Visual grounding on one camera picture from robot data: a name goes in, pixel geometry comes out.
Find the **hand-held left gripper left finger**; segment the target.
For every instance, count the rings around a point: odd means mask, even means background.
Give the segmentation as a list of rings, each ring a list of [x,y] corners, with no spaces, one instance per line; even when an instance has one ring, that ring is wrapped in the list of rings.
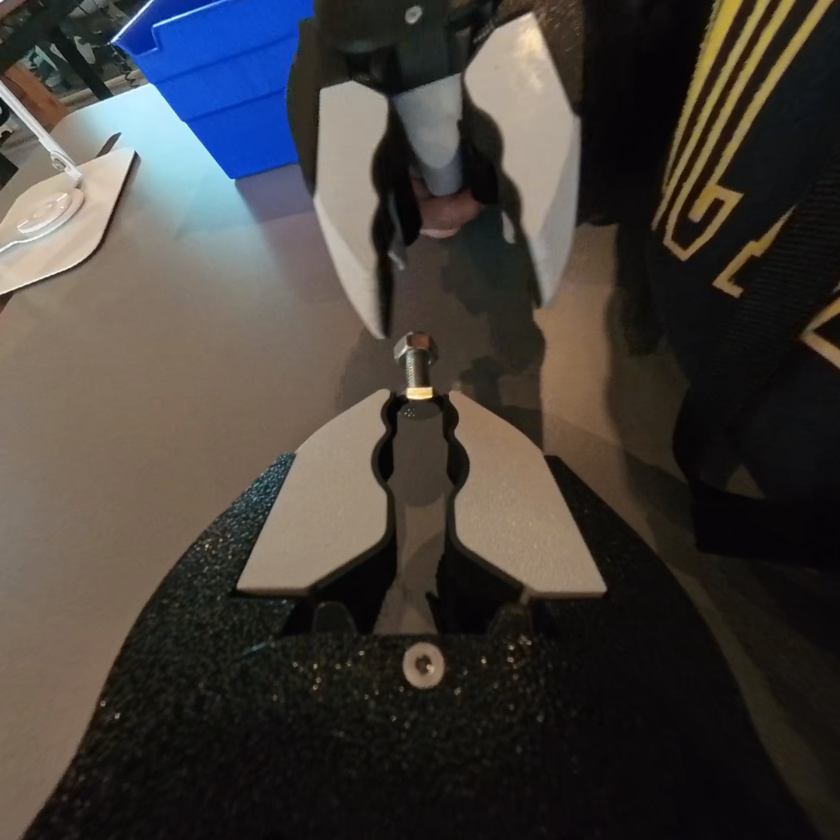
[[[297,449],[238,593],[314,595],[384,549],[394,531],[395,406],[396,394],[382,388]]]

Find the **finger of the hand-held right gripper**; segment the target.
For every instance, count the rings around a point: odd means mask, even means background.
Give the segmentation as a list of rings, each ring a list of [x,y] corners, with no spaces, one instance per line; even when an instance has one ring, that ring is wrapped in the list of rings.
[[[389,116],[386,97],[355,80],[320,91],[313,205],[343,292],[378,340],[392,334],[393,275],[407,262],[393,192],[375,183]]]
[[[528,251],[532,300],[557,298],[571,254],[580,182],[581,122],[538,17],[497,26],[464,77],[476,111],[476,150],[490,163],[507,242]]]

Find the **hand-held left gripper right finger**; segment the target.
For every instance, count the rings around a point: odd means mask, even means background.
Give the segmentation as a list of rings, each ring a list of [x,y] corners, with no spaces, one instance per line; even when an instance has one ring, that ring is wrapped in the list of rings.
[[[448,402],[466,461],[451,507],[456,548],[520,602],[602,598],[606,583],[542,450],[465,394]]]

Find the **steel hex bolt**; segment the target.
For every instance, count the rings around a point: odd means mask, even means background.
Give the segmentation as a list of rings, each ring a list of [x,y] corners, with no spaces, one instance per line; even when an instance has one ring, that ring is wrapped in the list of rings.
[[[398,411],[401,419],[415,423],[440,419],[444,402],[432,383],[432,364],[432,356],[425,350],[409,350],[402,357],[405,389]]]

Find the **person's right hand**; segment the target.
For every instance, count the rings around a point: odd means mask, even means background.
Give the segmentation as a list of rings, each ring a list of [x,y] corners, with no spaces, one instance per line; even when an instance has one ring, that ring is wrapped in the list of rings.
[[[452,238],[485,209],[467,190],[436,196],[423,181],[413,180],[413,191],[421,217],[419,234],[426,238]]]

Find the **blue plastic bin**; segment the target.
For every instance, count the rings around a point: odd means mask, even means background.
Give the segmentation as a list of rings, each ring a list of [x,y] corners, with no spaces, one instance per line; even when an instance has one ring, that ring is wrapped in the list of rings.
[[[112,39],[232,180],[293,165],[287,84],[312,1],[151,1]]]

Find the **white flat stand base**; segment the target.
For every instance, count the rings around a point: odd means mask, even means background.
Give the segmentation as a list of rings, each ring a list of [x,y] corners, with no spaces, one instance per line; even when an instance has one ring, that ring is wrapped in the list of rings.
[[[105,238],[136,159],[136,150],[125,147],[111,150],[79,165],[84,204],[57,231],[2,252],[2,295],[63,274],[93,255]],[[21,196],[34,199],[46,197],[52,192],[66,189],[68,181],[63,174],[54,175],[30,186],[15,199],[10,209],[2,215],[2,243],[13,233],[16,222],[24,215],[24,200]]]

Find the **black yellow printed garment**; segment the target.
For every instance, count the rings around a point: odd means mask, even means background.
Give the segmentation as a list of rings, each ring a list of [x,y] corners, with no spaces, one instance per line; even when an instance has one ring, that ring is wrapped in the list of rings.
[[[581,5],[581,217],[688,382],[697,547],[838,573],[839,2]]]

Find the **dark background furniture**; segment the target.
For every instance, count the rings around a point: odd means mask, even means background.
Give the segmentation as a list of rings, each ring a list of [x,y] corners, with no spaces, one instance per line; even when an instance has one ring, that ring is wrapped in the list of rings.
[[[97,100],[145,78],[113,40],[143,1],[2,1],[1,68],[26,70],[59,98]]]

